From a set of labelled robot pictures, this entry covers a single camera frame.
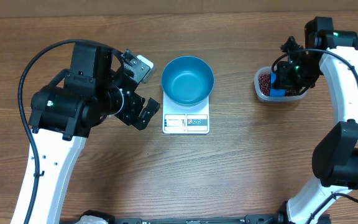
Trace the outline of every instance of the clear plastic tub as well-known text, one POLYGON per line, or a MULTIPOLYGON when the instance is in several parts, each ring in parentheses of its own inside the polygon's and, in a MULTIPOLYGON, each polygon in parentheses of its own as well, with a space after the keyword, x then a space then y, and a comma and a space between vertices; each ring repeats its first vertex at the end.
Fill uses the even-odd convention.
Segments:
POLYGON ((303 97, 305 97, 307 91, 299 96, 277 97, 277 96, 266 96, 265 94, 263 94, 259 88, 259 75, 261 75, 263 73, 270 74, 271 71, 272 71, 272 67, 263 67, 263 68, 259 69, 259 71, 255 74, 255 78, 254 78, 255 91, 256 91, 256 95, 257 95, 259 101, 264 102, 264 103, 285 103, 285 102, 292 102, 292 101, 300 100, 303 97))

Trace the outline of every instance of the white kitchen scale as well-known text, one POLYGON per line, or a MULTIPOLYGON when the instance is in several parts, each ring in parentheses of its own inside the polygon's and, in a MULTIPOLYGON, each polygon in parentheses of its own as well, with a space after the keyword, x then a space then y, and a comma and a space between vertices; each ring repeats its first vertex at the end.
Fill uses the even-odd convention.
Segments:
POLYGON ((180 106, 164 93, 162 131, 165 134, 208 134, 209 96, 197 105, 180 106))

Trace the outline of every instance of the wire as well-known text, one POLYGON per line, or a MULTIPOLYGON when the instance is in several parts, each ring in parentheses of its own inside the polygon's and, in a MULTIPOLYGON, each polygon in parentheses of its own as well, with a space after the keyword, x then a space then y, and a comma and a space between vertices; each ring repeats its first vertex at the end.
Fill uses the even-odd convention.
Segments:
MULTIPOLYGON (((296 50, 296 51, 293 51, 293 52, 290 52, 290 53, 286 53, 286 54, 283 54, 282 56, 280 56, 276 61, 274 61, 273 65, 272 65, 272 72, 275 72, 274 70, 274 66, 276 66, 276 64, 281 61, 281 59, 285 58, 286 56, 288 55, 292 55, 292 54, 297 54, 297 53, 300 53, 300 52, 319 52, 319 53, 323 53, 323 54, 328 54, 328 55, 331 55, 335 58, 337 58, 338 60, 340 60, 341 62, 343 62, 344 64, 346 64, 348 67, 349 67, 349 70, 352 71, 353 75, 354 75, 354 78, 356 80, 356 84, 357 84, 357 88, 358 88, 358 74, 356 72, 356 69, 354 68, 353 65, 351 65, 346 59, 342 58, 341 56, 335 54, 335 53, 332 53, 328 50, 321 50, 321 49, 300 49, 300 50, 296 50)), ((330 197, 328 197, 310 216, 310 218, 308 219, 308 222, 307 224, 310 224, 310 222, 314 219, 314 217, 321 211, 321 209, 323 209, 332 199, 335 199, 336 200, 336 197, 337 196, 342 196, 342 197, 345 197, 349 200, 352 200, 353 202, 355 203, 358 203, 358 199, 354 198, 354 197, 351 197, 347 194, 342 194, 342 193, 333 193, 331 194, 330 197)))
POLYGON ((26 78, 31 66, 33 66, 33 64, 43 54, 45 54, 49 50, 54 49, 55 47, 59 47, 59 46, 64 45, 64 44, 72 44, 72 43, 90 43, 90 44, 102 45, 104 47, 109 47, 110 49, 112 49, 112 54, 115 55, 118 58, 118 61, 120 62, 122 69, 124 69, 124 62, 122 61, 122 58, 119 56, 121 54, 120 51, 118 51, 118 50, 116 50, 116 49, 114 49, 114 48, 112 48, 112 47, 110 47, 108 45, 101 44, 99 42, 95 42, 95 41, 92 41, 92 40, 81 40, 81 39, 63 40, 61 42, 57 42, 56 44, 52 44, 49 47, 46 47, 45 49, 41 50, 36 56, 34 56, 34 58, 31 59, 29 64, 24 69, 23 74, 20 77, 20 81, 19 81, 19 89, 17 91, 17 103, 19 105, 20 117, 22 119, 22 123, 23 123, 25 133, 26 133, 26 135, 27 135, 27 137, 29 138, 29 141, 30 141, 30 145, 31 145, 31 148, 32 148, 32 153, 34 155, 34 163, 35 163, 34 185, 33 185, 32 193, 31 193, 31 199, 30 199, 30 203, 29 203, 29 208, 27 209, 27 213, 25 215, 24 224, 28 224, 30 222, 30 217, 31 217, 31 213, 32 213, 32 210, 33 210, 33 207, 34 207, 35 198, 37 196, 39 177, 40 177, 40 161, 39 161, 38 150, 37 150, 37 146, 35 145, 34 138, 33 138, 32 134, 31 134, 31 130, 29 128, 29 125, 27 123, 27 119, 25 117, 24 107, 23 107, 23 85, 24 85, 24 80, 25 80, 25 78, 26 78))
POLYGON ((114 114, 112 114, 112 115, 116 115, 116 114, 120 113, 121 110, 122 110, 123 107, 124 107, 124 94, 122 93, 122 89, 120 89, 120 88, 118 88, 118 87, 116 87, 116 88, 117 88, 117 89, 119 90, 119 92, 121 93, 122 103, 121 103, 121 107, 119 108, 119 110, 118 110, 117 112, 115 112, 114 114))

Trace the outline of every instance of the blue bowl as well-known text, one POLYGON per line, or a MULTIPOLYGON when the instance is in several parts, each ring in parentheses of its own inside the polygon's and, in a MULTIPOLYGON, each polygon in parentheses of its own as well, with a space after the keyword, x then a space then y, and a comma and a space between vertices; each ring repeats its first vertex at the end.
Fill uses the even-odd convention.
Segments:
POLYGON ((161 84, 165 94, 181 106, 194 106, 211 94, 214 73, 203 60, 193 56, 178 57, 162 72, 161 84))

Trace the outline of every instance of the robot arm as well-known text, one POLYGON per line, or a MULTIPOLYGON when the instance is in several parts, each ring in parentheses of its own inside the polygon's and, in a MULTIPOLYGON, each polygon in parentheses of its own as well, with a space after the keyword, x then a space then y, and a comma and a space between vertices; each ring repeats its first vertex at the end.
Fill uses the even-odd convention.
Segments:
MULTIPOLYGON (((340 47, 338 46, 336 49, 327 49, 330 52, 334 52, 338 54, 342 58, 348 60, 353 66, 355 66, 358 74, 358 50, 353 47, 340 47)), ((348 67, 341 63, 338 59, 334 58, 331 55, 323 54, 321 60, 319 62, 320 70, 325 76, 325 79, 328 84, 329 93, 331 96, 331 102, 333 104, 334 110, 334 124, 338 124, 338 122, 347 122, 348 120, 354 120, 358 124, 358 89, 356 85, 356 81, 352 72, 348 69, 348 67)), ((334 131, 334 133, 342 132, 342 130, 354 130, 354 138, 353 141, 349 139, 350 146, 354 146, 358 140, 358 126, 353 126, 352 128, 344 129, 336 129, 339 131, 334 131)), ((326 141, 330 141, 333 143, 335 141, 332 136, 329 136, 326 141)), ((337 149, 337 152, 343 153, 348 152, 352 153, 352 148, 348 147, 346 150, 345 147, 339 146, 341 148, 337 149)), ((333 166, 325 166, 327 162, 327 158, 329 159, 340 159, 339 154, 335 157, 326 156, 327 152, 332 152, 330 149, 326 149, 325 147, 317 147, 315 150, 315 154, 313 156, 313 171, 316 173, 323 174, 326 170, 333 170, 333 166)), ((358 169, 355 167, 348 167, 347 172, 343 173, 344 175, 352 175, 350 173, 351 170, 358 169)), ((352 188, 349 188, 348 185, 331 185, 329 187, 324 187, 321 184, 321 180, 315 177, 314 175, 307 182, 307 184, 302 188, 302 190, 293 198, 291 198, 287 203, 287 215, 288 220, 293 223, 308 223, 311 218, 311 214, 326 201, 329 202, 322 207, 316 214, 313 215, 313 219, 310 220, 311 224, 315 224, 318 222, 319 217, 335 202, 335 200, 330 200, 330 197, 333 193, 343 193, 348 194, 352 191, 352 188)))
POLYGON ((288 61, 277 63, 273 87, 303 93, 324 75, 333 104, 334 127, 316 146, 312 158, 314 175, 302 190, 267 222, 259 222, 266 221, 261 215, 246 216, 250 224, 328 224, 329 217, 321 215, 340 197, 337 195, 358 189, 358 84, 351 68, 327 54, 332 52, 347 60, 358 74, 358 36, 355 32, 334 30, 331 18, 316 17, 305 25, 305 39, 306 49, 293 37, 282 46, 288 61))
POLYGON ((135 93, 153 75, 152 62, 131 51, 118 52, 95 42, 75 42, 70 69, 62 70, 33 96, 29 124, 40 157, 35 174, 32 147, 11 223, 23 223, 30 204, 35 175, 37 196, 29 223, 59 223, 68 182, 92 127, 113 114, 127 125, 145 129, 160 104, 135 93), (111 70, 112 56, 121 62, 111 70), (57 85, 64 79, 63 88, 57 85))
MULTIPOLYGON (((334 31, 331 18, 316 18, 305 27, 306 48, 326 49, 347 60, 358 74, 358 37, 354 32, 334 31)), ((314 176, 286 204, 293 223, 324 223, 319 217, 337 200, 336 193, 358 189, 358 86, 351 69, 328 54, 310 53, 319 59, 334 110, 335 127, 313 153, 314 176)))

